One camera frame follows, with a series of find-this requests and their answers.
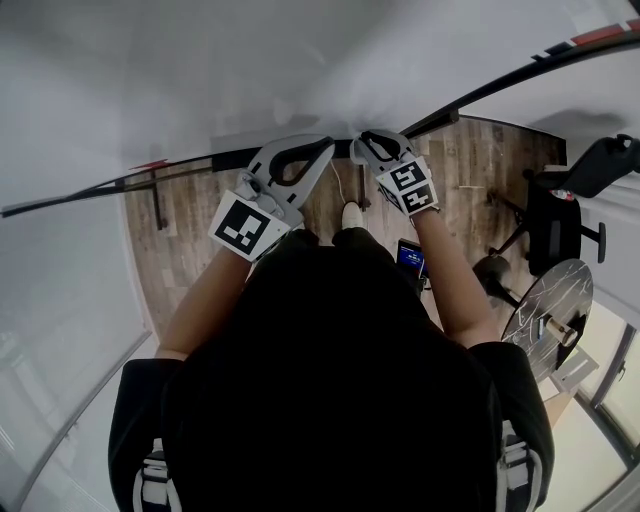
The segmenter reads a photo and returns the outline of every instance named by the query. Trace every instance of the round table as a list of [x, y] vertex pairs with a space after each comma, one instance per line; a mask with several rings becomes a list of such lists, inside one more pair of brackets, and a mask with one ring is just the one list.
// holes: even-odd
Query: round table
[[502, 258], [483, 258], [474, 270], [489, 295], [515, 307], [502, 341], [515, 343], [524, 349], [533, 375], [540, 382], [556, 370], [560, 346], [546, 328], [540, 328], [540, 321], [549, 317], [564, 324], [580, 317], [586, 321], [593, 300], [591, 271], [579, 259], [562, 261], [540, 276], [518, 302], [500, 284], [505, 263]]

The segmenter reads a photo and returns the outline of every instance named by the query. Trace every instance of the backpack strap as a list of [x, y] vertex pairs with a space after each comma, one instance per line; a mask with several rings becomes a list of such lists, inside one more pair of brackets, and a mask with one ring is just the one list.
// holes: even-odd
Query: backpack strap
[[540, 456], [502, 423], [502, 452], [498, 460], [496, 512], [533, 512], [542, 487]]
[[134, 512], [182, 512], [182, 504], [169, 476], [162, 439], [154, 439], [133, 484]]

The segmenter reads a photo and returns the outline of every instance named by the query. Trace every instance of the chair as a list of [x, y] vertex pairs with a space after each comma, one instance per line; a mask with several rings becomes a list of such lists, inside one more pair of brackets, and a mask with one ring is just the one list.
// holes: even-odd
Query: chair
[[545, 171], [534, 176], [533, 171], [525, 170], [523, 176], [529, 182], [526, 210], [497, 193], [489, 194], [490, 202], [497, 199], [513, 210], [518, 223], [502, 247], [490, 248], [489, 255], [504, 253], [528, 232], [527, 259], [533, 275], [566, 259], [579, 258], [582, 236], [598, 243], [598, 263], [604, 262], [606, 226], [600, 222], [597, 232], [582, 226], [580, 205], [573, 194], [595, 197], [631, 171], [640, 172], [640, 140], [628, 135], [597, 140], [568, 171]]

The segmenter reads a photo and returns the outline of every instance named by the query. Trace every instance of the forearm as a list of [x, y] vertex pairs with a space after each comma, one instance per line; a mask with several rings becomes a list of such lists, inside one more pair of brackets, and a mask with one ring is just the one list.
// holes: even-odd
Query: forearm
[[498, 341], [487, 295], [440, 215], [427, 210], [412, 219], [445, 334], [467, 348]]
[[220, 249], [173, 314], [156, 357], [184, 359], [214, 337], [233, 311], [250, 270], [250, 262]]

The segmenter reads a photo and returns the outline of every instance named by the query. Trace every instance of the floor board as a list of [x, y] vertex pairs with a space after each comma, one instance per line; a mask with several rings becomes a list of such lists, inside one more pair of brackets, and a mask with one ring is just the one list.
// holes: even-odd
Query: floor board
[[[522, 171], [542, 170], [559, 163], [562, 144], [541, 133], [488, 121], [461, 119], [458, 123], [414, 140], [416, 149], [431, 167], [442, 215], [471, 263], [499, 246], [515, 228], [511, 212], [486, 203], [487, 190], [496, 188], [524, 206], [526, 183]], [[192, 162], [163, 171], [163, 176], [188, 169], [206, 168], [208, 161]], [[344, 199], [358, 200], [358, 173], [349, 160], [334, 160]], [[227, 189], [233, 189], [238, 171], [203, 173], [158, 185], [160, 205], [167, 227], [157, 231], [151, 193], [126, 195], [126, 211], [136, 266], [147, 306], [159, 335], [189, 286], [206, 267], [218, 244], [207, 236], [209, 224]], [[369, 231], [395, 256], [400, 238], [417, 240], [409, 220], [383, 200], [371, 173], [366, 174], [371, 207], [365, 221]], [[338, 179], [328, 166], [302, 207], [306, 226], [329, 245], [340, 227], [342, 198]], [[519, 293], [532, 282], [523, 259], [526, 237], [505, 254], [512, 266], [507, 284]], [[423, 303], [437, 320], [430, 292]], [[504, 305], [496, 310], [501, 327], [511, 313]]]

